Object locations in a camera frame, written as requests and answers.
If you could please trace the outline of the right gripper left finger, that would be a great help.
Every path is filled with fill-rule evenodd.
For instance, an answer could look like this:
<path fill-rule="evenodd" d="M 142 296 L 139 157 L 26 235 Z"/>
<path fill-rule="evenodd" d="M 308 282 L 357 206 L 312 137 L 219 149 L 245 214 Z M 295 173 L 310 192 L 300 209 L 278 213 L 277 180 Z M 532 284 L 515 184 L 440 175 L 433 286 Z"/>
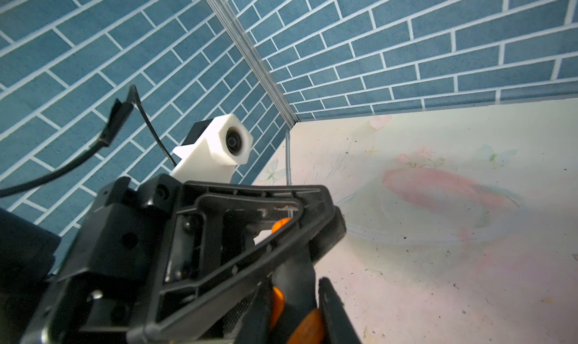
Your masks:
<path fill-rule="evenodd" d="M 269 339 L 269 326 L 273 309 L 273 289 L 269 280 L 262 282 L 246 313 L 235 344 L 265 344 Z"/>

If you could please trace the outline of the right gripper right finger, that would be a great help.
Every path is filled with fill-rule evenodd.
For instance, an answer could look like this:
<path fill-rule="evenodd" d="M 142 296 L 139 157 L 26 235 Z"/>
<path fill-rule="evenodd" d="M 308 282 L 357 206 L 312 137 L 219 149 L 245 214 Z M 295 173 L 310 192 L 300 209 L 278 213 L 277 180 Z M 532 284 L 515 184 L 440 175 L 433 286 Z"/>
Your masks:
<path fill-rule="evenodd" d="M 325 329 L 323 343 L 361 344 L 340 296 L 327 277 L 319 280 L 319 309 Z"/>

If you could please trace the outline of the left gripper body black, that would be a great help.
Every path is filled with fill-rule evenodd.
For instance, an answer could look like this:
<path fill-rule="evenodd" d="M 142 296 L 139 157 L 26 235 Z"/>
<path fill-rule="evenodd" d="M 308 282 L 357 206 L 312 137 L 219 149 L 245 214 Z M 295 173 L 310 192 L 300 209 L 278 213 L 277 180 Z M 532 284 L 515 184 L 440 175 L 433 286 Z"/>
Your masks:
<path fill-rule="evenodd" d="M 58 271 L 62 239 L 1 213 L 1 341 L 124 343 L 181 183 L 158 175 L 137 189 L 105 186 Z"/>

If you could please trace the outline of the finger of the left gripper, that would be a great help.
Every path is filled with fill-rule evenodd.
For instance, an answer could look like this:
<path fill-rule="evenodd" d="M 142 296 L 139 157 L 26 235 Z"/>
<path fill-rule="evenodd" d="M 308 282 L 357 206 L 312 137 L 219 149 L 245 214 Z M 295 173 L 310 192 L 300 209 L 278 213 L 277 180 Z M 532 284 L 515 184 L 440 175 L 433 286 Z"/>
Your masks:
<path fill-rule="evenodd" d="M 345 233 L 342 213 L 321 185 L 185 183 L 126 340 L 200 339 L 300 243 L 318 261 Z"/>

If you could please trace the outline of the orange black screwdriver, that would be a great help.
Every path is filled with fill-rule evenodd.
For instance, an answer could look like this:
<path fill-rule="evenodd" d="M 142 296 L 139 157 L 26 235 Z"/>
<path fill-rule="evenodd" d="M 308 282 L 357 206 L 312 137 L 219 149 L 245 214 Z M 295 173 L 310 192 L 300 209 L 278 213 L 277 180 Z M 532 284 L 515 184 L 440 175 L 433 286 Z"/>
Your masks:
<path fill-rule="evenodd" d="M 271 343 L 322 343 L 325 329 L 315 295 L 309 245 L 300 243 L 272 273 Z"/>

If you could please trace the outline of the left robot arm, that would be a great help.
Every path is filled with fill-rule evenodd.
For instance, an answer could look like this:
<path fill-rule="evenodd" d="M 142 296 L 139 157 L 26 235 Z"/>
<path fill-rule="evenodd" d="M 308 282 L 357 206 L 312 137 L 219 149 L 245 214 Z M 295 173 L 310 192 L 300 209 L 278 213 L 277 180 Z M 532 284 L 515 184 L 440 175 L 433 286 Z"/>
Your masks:
<path fill-rule="evenodd" d="M 96 196 L 60 237 L 1 213 L 3 343 L 357 343 L 314 265 L 346 235 L 323 186 L 158 175 Z"/>

